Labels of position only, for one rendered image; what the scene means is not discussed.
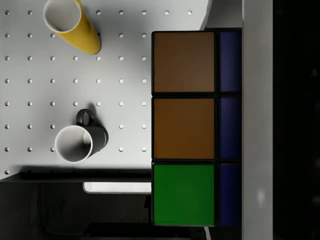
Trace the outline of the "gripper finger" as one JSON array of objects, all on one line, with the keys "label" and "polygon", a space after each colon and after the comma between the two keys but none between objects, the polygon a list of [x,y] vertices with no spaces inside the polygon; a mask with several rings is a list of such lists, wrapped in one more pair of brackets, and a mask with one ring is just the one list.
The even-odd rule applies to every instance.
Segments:
[{"label": "gripper finger", "polygon": [[242,0],[208,0],[201,28],[242,28]]},{"label": "gripper finger", "polygon": [[242,240],[240,226],[204,227],[207,240]]}]

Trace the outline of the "puzzle cube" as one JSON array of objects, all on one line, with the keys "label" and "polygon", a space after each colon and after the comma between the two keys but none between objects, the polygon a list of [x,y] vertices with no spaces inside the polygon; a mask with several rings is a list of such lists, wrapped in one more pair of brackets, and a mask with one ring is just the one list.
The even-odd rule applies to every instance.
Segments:
[{"label": "puzzle cube", "polygon": [[151,219],[242,223],[242,30],[151,35]]}]

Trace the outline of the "yellow mug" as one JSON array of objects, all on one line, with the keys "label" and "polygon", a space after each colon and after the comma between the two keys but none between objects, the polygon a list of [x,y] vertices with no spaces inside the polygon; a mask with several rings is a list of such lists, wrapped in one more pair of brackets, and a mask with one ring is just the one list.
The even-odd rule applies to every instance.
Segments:
[{"label": "yellow mug", "polygon": [[47,0],[43,20],[53,33],[74,48],[89,55],[100,51],[100,38],[80,0]]}]

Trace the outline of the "black mug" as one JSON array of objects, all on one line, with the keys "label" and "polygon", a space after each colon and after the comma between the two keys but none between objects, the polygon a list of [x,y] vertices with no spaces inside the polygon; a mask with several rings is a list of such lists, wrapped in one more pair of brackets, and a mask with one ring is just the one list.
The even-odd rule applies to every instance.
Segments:
[{"label": "black mug", "polygon": [[71,164],[78,164],[101,151],[108,143],[107,130],[95,124],[95,114],[90,109],[81,109],[75,124],[61,129],[55,137],[57,155]]}]

